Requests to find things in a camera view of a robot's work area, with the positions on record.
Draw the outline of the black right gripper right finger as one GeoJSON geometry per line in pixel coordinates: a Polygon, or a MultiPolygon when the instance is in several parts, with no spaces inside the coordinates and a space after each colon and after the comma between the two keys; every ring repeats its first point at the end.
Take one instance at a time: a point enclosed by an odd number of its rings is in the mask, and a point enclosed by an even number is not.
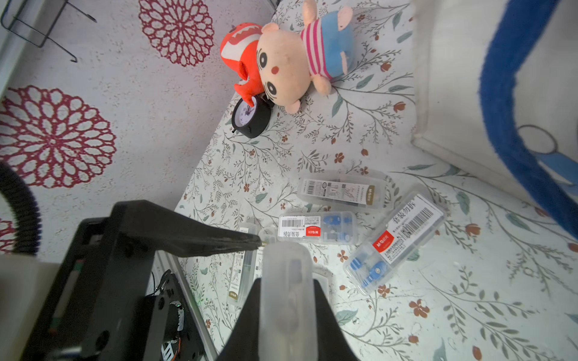
{"type": "Polygon", "coordinates": [[[317,280],[313,285],[319,361],[356,361],[358,358],[347,343],[322,286],[317,280]]]}

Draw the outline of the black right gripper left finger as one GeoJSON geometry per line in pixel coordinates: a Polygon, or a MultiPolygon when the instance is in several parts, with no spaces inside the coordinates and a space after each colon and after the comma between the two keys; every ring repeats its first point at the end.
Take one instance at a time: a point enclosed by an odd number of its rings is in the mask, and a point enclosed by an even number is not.
{"type": "Polygon", "coordinates": [[[258,278],[251,287],[236,325],[217,361],[259,360],[260,292],[261,279],[258,278]]]}

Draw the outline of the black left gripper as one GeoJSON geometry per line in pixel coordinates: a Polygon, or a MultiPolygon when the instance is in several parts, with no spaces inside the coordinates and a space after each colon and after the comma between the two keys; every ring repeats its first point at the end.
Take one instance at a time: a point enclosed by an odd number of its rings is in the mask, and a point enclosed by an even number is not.
{"type": "Polygon", "coordinates": [[[201,223],[153,202],[114,205],[83,221],[21,360],[202,360],[206,350],[176,272],[148,290],[154,257],[255,251],[259,236],[201,223]]]}

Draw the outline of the clear case blue parts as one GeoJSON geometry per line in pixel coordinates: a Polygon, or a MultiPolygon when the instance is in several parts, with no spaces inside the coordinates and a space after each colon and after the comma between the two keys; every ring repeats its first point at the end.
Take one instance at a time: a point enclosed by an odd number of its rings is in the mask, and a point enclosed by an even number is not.
{"type": "Polygon", "coordinates": [[[283,215],[278,220],[277,240],[316,245],[354,245],[358,240],[357,220],[350,211],[283,215]]]}
{"type": "Polygon", "coordinates": [[[351,253],[344,265],[346,275],[361,293],[371,294],[433,238],[446,215],[447,210],[426,195],[412,191],[351,253]]]}

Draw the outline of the clear compass case gold label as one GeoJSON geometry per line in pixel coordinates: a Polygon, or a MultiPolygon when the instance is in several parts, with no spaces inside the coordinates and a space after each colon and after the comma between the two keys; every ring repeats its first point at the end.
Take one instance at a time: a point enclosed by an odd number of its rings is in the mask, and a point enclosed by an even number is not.
{"type": "Polygon", "coordinates": [[[385,210],[391,202],[389,186],[384,180],[335,172],[303,176],[297,197],[336,210],[367,213],[385,210]]]}

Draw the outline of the white Doraemon canvas bag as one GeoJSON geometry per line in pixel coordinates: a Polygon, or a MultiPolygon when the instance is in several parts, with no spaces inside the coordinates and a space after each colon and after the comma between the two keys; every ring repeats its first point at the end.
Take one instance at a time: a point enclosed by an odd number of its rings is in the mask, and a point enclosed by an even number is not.
{"type": "Polygon", "coordinates": [[[416,1],[412,142],[577,234],[577,3],[416,1]]]}

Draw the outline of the black round alarm clock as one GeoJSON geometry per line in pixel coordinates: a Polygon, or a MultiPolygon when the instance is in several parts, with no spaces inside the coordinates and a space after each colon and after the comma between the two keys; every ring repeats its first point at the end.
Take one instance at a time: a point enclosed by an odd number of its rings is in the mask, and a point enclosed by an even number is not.
{"type": "Polygon", "coordinates": [[[231,123],[233,132],[240,132],[247,138],[257,138],[269,126],[273,103],[264,93],[252,97],[254,106],[251,107],[240,99],[233,109],[231,123]]]}

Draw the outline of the red plush toy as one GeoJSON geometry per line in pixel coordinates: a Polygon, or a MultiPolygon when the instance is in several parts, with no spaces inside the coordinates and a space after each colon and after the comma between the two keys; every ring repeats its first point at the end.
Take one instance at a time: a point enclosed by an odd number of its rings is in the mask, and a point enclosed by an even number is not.
{"type": "Polygon", "coordinates": [[[263,93],[257,66],[257,45],[262,36],[262,26],[255,23],[239,24],[225,36],[220,54],[225,65],[245,81],[234,86],[236,93],[250,107],[255,106],[254,97],[263,93]]]}

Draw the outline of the pink boy plush doll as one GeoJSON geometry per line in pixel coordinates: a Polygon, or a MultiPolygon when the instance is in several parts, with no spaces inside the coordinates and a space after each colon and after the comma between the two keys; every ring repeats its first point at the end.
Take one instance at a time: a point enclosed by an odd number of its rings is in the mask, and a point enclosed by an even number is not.
{"type": "Polygon", "coordinates": [[[257,43],[257,66],[267,97],[289,114],[313,86],[328,96],[331,81],[354,67],[354,12],[344,7],[322,17],[314,1],[303,3],[304,28],[283,30],[277,23],[262,28],[257,43]]]}

